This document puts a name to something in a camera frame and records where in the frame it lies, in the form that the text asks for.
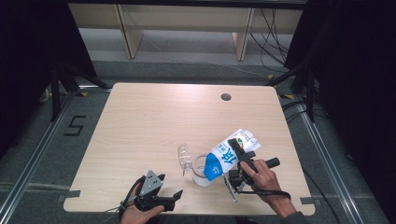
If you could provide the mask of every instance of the black tape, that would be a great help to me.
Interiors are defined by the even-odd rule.
[[[58,196],[58,203],[64,203],[66,198],[78,198],[81,190],[68,191],[65,195]]]

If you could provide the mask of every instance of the finger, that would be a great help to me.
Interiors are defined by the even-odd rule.
[[[136,187],[134,187],[134,190],[132,191],[131,195],[134,196],[136,195],[137,189],[139,188],[140,183],[137,183]]]
[[[164,209],[165,207],[163,205],[155,206],[148,211],[148,217],[155,217],[160,214]]]
[[[259,174],[263,174],[270,169],[270,168],[268,168],[268,165],[265,162],[265,160],[254,161],[254,166],[256,167],[257,172]]]
[[[245,163],[244,161],[241,161],[241,167],[250,177],[253,177],[254,175],[257,174],[256,171],[251,169],[250,166],[248,166],[248,164]]]

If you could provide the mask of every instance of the hole in table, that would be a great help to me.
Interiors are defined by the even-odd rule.
[[[230,101],[230,100],[231,100],[231,95],[228,94],[228,93],[223,93],[223,94],[221,95],[221,99],[222,99],[223,101]]]

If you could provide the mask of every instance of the floor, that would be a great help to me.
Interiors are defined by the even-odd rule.
[[[231,34],[146,31],[136,58],[128,60],[119,31],[80,31],[99,78],[109,83],[132,79],[155,81],[155,77],[147,80],[147,77],[138,75],[125,76],[125,71],[141,69],[147,63],[157,66],[157,71],[166,64],[166,69],[174,69],[181,73],[185,71],[184,75],[190,78],[195,77],[197,73],[203,73],[205,69],[214,74],[216,71],[223,73],[227,70],[230,73],[238,73],[236,76],[249,77],[250,82],[244,84],[260,84],[261,81],[267,81],[268,75],[279,76],[287,71],[267,54],[261,56],[262,51],[252,38],[248,40],[244,61],[238,62],[234,55]],[[262,41],[260,34],[255,34],[255,37]],[[287,48],[292,35],[279,35],[278,39]],[[279,60],[282,59],[278,49],[269,50]],[[151,70],[139,71],[142,71],[143,75],[146,71],[146,75],[149,76]],[[156,74],[158,75],[167,78],[161,71]],[[84,88],[91,85],[85,80],[78,82]],[[292,79],[288,79],[276,87],[280,96],[290,94],[291,82]],[[2,204],[7,200],[18,202],[7,209],[7,220],[2,219],[2,223],[85,223],[87,220],[103,222],[107,219],[107,223],[118,222],[116,216],[112,217],[109,213],[72,214],[66,213],[62,207],[63,196],[73,181],[109,95],[109,91],[96,88],[83,91],[87,92],[89,97],[82,97],[81,94],[62,96],[67,110],[56,123],[49,121],[51,104],[43,103],[35,112],[25,132],[21,134],[20,142],[0,161],[0,200]],[[288,99],[286,96],[285,99],[280,99],[282,105],[295,101],[296,99]],[[332,122],[326,118],[326,111],[321,104],[315,104],[315,123],[310,123],[303,111],[304,105],[295,104],[285,109],[285,118],[301,164],[307,171],[308,187],[316,204],[317,212],[308,217],[308,221],[336,223],[338,218],[339,223],[388,223],[361,178],[359,170],[353,161],[346,157],[347,150],[337,136]],[[82,114],[89,118],[84,119],[84,130],[87,132],[81,132],[78,138],[66,137],[65,133],[74,131],[69,127],[70,120],[75,115]],[[23,194],[12,194],[15,183],[24,186]],[[257,223],[279,221],[274,216],[252,219]]]

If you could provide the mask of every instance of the blue label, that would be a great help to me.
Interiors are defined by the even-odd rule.
[[[204,174],[209,181],[223,174],[221,164],[213,153],[209,153],[206,156]]]

